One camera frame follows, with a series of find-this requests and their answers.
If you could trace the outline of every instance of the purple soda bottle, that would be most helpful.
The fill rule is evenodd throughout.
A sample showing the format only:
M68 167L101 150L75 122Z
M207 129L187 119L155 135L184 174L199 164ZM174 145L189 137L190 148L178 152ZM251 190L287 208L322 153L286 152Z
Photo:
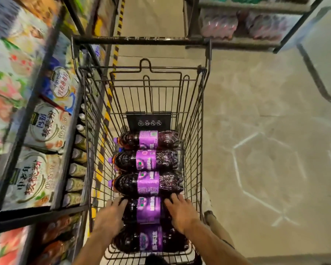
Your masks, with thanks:
M183 177L178 171L171 172L139 172L122 174L112 181L108 186L122 195L129 197L158 195L169 197L172 193L179 194L184 188Z
M124 253L168 252L189 249L188 240L170 224L130 224L115 236L114 245Z
M179 132L175 130L127 131L120 137L115 137L114 142L126 150L175 149L179 146Z
M136 172L141 171L170 171L178 168L178 152L173 150L139 150L122 151L109 163L115 164L119 170Z
M122 218L125 224L159 224L160 221L171 219L171 215L158 196L129 199Z

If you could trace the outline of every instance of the metal wire basket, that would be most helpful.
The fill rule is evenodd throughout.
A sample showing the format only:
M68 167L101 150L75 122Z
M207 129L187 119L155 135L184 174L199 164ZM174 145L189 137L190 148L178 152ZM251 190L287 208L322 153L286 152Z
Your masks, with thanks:
M132 63L128 66L81 65L78 51L91 44L206 46L206 62L205 66L197 67L154 66L143 58L134 66L129 66ZM87 139L91 141L88 144L91 193L87 194L91 205L90 232L96 212L117 195L108 187L107 181L117 174L107 159L118 151L113 137L128 129L179 131L184 195L202 219L203 94L210 74L211 40L74 36L72 45L76 73L84 86L86 130L90 129L87 132ZM144 264L148 254L125 254L110 245L105 258L108 264ZM157 254L170 264L200 260L191 244L186 252Z

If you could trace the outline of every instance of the left hand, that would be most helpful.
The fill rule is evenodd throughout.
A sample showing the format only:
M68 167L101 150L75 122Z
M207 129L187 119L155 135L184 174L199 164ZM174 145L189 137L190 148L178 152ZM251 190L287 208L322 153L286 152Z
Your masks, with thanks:
M111 239L118 235L124 227L121 219L127 205L127 199L121 203L120 200L121 197L115 198L114 201L108 200L106 206L97 212L93 232L101 233L106 237L111 236Z

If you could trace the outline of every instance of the leg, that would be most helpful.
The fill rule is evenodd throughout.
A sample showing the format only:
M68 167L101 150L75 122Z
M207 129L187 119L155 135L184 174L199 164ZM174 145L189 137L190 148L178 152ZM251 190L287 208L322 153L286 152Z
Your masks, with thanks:
M221 240L226 241L234 247L234 243L229 233L218 222L212 211L212 204L210 196L205 188L202 188L202 208L204 212L204 218L211 231Z

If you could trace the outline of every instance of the white sneaker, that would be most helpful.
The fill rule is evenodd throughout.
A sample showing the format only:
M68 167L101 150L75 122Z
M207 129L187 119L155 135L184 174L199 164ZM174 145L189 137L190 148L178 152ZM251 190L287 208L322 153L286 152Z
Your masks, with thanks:
M205 220L206 224L208 224L207 223L208 214L212 214L213 216L215 216L215 214L213 213L210 195L204 187L202 187L202 212L204 214L204 220Z

